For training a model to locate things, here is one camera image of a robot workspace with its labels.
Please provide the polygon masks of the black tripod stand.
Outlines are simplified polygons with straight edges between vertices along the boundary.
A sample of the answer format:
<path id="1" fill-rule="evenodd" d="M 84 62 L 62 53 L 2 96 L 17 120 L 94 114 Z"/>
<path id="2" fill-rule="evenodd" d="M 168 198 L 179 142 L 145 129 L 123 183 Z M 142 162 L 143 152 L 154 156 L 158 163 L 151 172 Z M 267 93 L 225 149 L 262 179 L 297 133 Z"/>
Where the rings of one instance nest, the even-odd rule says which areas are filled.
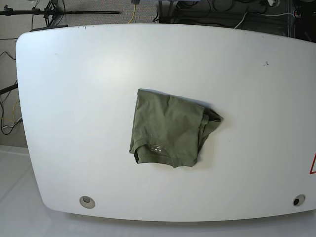
<path id="1" fill-rule="evenodd" d="M 58 28 L 61 20 L 65 15 L 84 15 L 84 14 L 108 14 L 119 15 L 120 11 L 68 11 L 66 10 L 65 2 L 62 1 L 63 9 L 57 6 L 57 0 L 49 0 L 46 7 L 41 10 L 37 8 L 37 3 L 31 10 L 14 10 L 8 5 L 5 5 L 0 12 L 1 16 L 16 16 L 16 15 L 31 15 L 31 31 L 39 30 L 34 28 L 34 16 L 42 16 L 45 21 L 44 29 Z"/>

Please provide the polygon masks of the olive green T-shirt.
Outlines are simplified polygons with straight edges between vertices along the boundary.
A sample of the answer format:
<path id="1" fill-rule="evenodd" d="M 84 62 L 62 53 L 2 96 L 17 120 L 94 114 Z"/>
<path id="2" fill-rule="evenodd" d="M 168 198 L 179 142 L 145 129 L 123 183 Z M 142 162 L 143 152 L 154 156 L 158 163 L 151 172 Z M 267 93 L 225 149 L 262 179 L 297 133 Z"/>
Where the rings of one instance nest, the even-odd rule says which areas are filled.
<path id="1" fill-rule="evenodd" d="M 208 136 L 222 117 L 192 101 L 139 90 L 129 152 L 137 164 L 193 167 Z"/>

